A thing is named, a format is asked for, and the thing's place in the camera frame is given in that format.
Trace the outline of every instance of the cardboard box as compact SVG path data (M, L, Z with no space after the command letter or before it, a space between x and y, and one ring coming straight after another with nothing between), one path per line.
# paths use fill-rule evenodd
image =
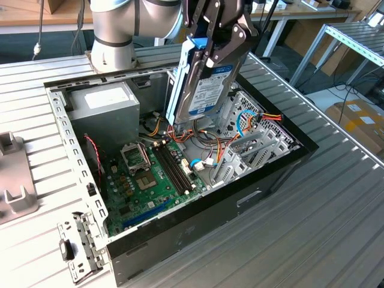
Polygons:
M343 103L335 103L325 111L338 122ZM384 158L384 116L363 100L347 101L340 126L368 150Z
M256 2L253 2L252 3L252 14L256 13L256 12L262 12L264 9L264 4L260 4L260 3L256 3Z
M305 0L305 1L306 3L316 8L324 8L329 6L329 1L327 0Z
M1 6L8 6L33 12L40 12L42 0L0 0ZM64 0L44 0L44 14L53 14Z

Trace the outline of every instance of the slotted metal table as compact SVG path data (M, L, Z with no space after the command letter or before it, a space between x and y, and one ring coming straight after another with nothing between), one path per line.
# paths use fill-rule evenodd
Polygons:
M137 55L144 64L177 61L180 48ZM73 287L56 224L85 204L43 83L92 73L85 56L0 66L0 132L24 138L40 205L0 226L0 287ZM241 73L320 148L277 193L123 287L376 287L383 163L253 55ZM80 285L114 286L107 269Z
M328 59L332 51L335 49L338 42L345 44L365 58L362 64L347 81L347 84L350 84L356 78L369 61L372 61L380 67L384 65L384 30L382 27L372 28L365 22L338 23L331 25L324 24L311 47L308 49L307 54L305 54L299 67L296 69L296 72L292 76L289 82L292 86L295 86L297 81L300 79L306 66L326 34L332 36L334 39L323 54L319 63L317 63L316 67L321 67L324 61Z

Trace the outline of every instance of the metal shelf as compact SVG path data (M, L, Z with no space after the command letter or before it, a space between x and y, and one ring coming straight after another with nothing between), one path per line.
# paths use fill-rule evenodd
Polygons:
M331 25L324 24L292 76L289 82L292 86L295 86L298 82L325 34L334 37L334 41L317 64L317 67L321 66L321 64L327 60L338 41L358 52L364 58L372 61L376 65L384 65L384 31L382 31L382 29L372 28L364 22L338 23ZM357 69L357 73L354 74L354 77L357 76L362 68L363 66L360 66Z

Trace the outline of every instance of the cable on floor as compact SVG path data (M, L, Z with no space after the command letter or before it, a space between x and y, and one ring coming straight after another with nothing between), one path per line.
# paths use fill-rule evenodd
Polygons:
M81 3L80 11L77 15L77 30L71 45L72 56L73 56L73 47L75 45L75 42L77 41L77 38L79 37L80 30L83 28L83 25L84 25L85 0L80 0L80 3Z
M43 14L44 14L44 0L41 0L40 4L40 19L38 23L38 40L37 43L34 47L34 55L32 57L32 61L35 60L36 56L40 53L41 51L41 33L43 30Z

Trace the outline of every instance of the hard drive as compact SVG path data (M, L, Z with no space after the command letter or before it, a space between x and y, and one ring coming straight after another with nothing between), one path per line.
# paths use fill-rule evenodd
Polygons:
M206 38L188 38L182 45L182 56L167 110L167 120L172 125L217 113L246 57L240 57L235 63L214 65L209 77L199 80L194 75L202 64L200 58L205 45Z

